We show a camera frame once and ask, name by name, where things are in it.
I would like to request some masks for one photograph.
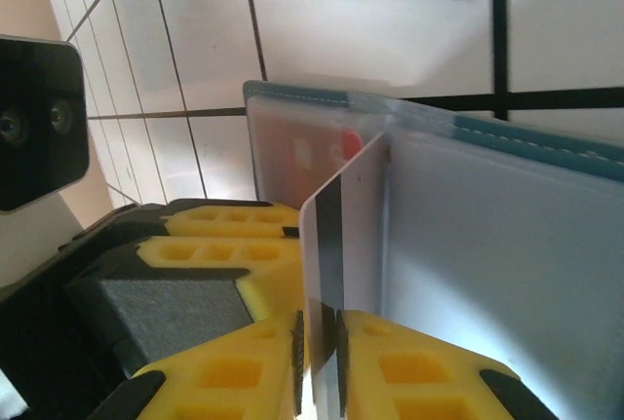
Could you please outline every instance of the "stitching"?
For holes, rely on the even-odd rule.
[[[331,98],[320,98],[320,97],[315,97],[315,96],[305,96],[305,95],[292,95],[292,94],[284,94],[284,93],[277,93],[277,92],[273,92],[273,91],[263,91],[260,89],[251,89],[248,92],[249,95],[273,95],[273,96],[278,96],[280,98],[298,98],[298,99],[302,99],[302,100],[310,100],[310,101],[319,101],[319,102],[325,102],[325,103],[331,103],[333,105],[338,105],[338,106],[343,106],[343,107],[348,107],[348,102],[347,101],[343,101],[343,100],[335,100],[335,99],[331,99]],[[369,103],[365,103],[362,102],[362,104],[364,106],[367,106],[368,108],[375,108],[374,106],[372,106]],[[531,141],[527,141],[527,140],[523,140],[523,139],[519,139],[516,137],[507,137],[504,135],[496,135],[493,133],[484,133],[478,130],[471,130],[469,128],[459,128],[456,125],[454,125],[453,123],[448,123],[448,122],[444,122],[444,121],[439,121],[436,119],[428,119],[427,117],[418,115],[416,113],[410,113],[409,114],[412,118],[417,119],[418,121],[424,121],[427,123],[433,123],[436,125],[441,125],[444,126],[446,128],[452,128],[452,129],[460,129],[462,131],[467,131],[469,133],[472,134],[477,134],[477,135],[486,135],[489,137],[497,137],[501,140],[504,140],[506,142],[517,142],[520,144],[524,144],[524,145],[528,145],[529,147],[533,147],[536,149],[543,149],[543,150],[547,150],[547,151],[559,151],[559,152],[563,152],[565,154],[571,154],[571,155],[576,155],[579,157],[583,157],[585,159],[596,159],[596,160],[602,160],[604,162],[611,162],[613,164],[616,164],[620,167],[624,167],[624,161],[620,161],[620,160],[615,160],[615,159],[609,159],[607,157],[603,157],[602,155],[599,155],[597,152],[593,152],[591,150],[585,151],[585,152],[575,152],[569,149],[563,149],[563,148],[557,148],[557,147],[553,147],[550,145],[541,145],[541,144],[537,144],[535,142],[531,142]]]
[[[458,129],[460,129],[462,131],[467,131],[468,133],[472,133],[472,134],[488,135],[488,136],[492,136],[492,137],[498,137],[499,139],[507,141],[507,142],[518,142],[520,144],[528,145],[529,147],[534,147],[534,148],[537,148],[537,149],[544,149],[544,150],[549,150],[549,151],[559,151],[559,152],[563,152],[565,154],[577,155],[579,157],[583,157],[583,158],[586,158],[586,159],[596,159],[596,160],[602,160],[603,162],[611,162],[611,163],[616,164],[618,166],[624,167],[624,162],[623,161],[615,160],[615,159],[609,159],[608,157],[603,157],[602,155],[599,155],[597,152],[592,152],[592,151],[575,152],[575,151],[569,150],[569,149],[556,148],[556,147],[552,147],[550,145],[537,144],[535,142],[530,142],[530,141],[518,139],[516,137],[511,137],[510,138],[510,137],[506,137],[504,135],[496,135],[496,134],[492,134],[492,133],[482,133],[481,131],[471,130],[469,128],[458,128]]]
[[[300,98],[302,100],[312,100],[312,101],[324,101],[326,103],[332,103],[334,105],[340,105],[340,106],[347,106],[347,102],[346,101],[342,101],[342,100],[333,100],[331,98],[317,98],[314,96],[304,96],[304,95],[292,95],[292,94],[278,94],[275,92],[271,92],[271,91],[261,91],[258,89],[252,89],[249,91],[250,95],[253,94],[260,94],[260,95],[273,95],[273,96],[279,96],[281,98]]]

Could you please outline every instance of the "black plastic part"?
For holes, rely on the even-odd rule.
[[[299,229],[297,227],[282,227],[284,238],[299,238]]]
[[[87,420],[137,420],[166,379],[162,371],[148,371],[123,382]]]
[[[347,371],[349,369],[349,331],[344,323],[342,311],[335,315],[338,329],[336,357],[338,363],[338,394],[340,398],[340,416],[344,417],[347,408]]]
[[[102,348],[64,293],[65,285],[110,248],[167,235],[162,216],[236,205],[271,206],[202,199],[125,206],[78,234],[21,281],[0,288],[0,367],[28,404],[21,418],[84,420],[126,379],[116,362],[119,355],[113,354],[133,358],[132,345],[123,341],[112,353]]]
[[[20,208],[85,174],[84,87],[71,45],[0,36],[0,210]]]
[[[303,312],[297,311],[296,322],[292,330],[292,386],[294,393],[294,409],[297,415],[301,414],[303,398],[303,369],[304,369],[304,341]]]
[[[126,374],[250,325],[235,282],[247,269],[162,269],[137,244],[100,256],[65,291]]]
[[[494,369],[479,374],[514,420],[558,420],[520,379]]]

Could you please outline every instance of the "yellow foam padding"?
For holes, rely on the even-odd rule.
[[[264,320],[142,368],[167,380],[137,420],[293,420],[295,322]]]
[[[298,227],[298,210],[281,204],[271,207],[201,206],[166,219],[174,237],[281,238],[283,227]]]
[[[505,365],[366,313],[344,320],[349,420],[513,420],[479,374],[517,378]]]
[[[248,269],[236,287],[254,321],[303,310],[297,239],[152,237],[136,253],[155,268]],[[307,339],[304,353],[308,366]]]

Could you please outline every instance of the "black device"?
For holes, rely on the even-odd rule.
[[[82,62],[68,43],[0,36],[0,210],[80,179],[89,167]]]

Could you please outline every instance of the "wallet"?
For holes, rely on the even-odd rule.
[[[381,95],[244,92],[257,196],[301,210],[319,418],[339,418],[328,308],[505,363],[559,418],[624,415],[624,147]]]

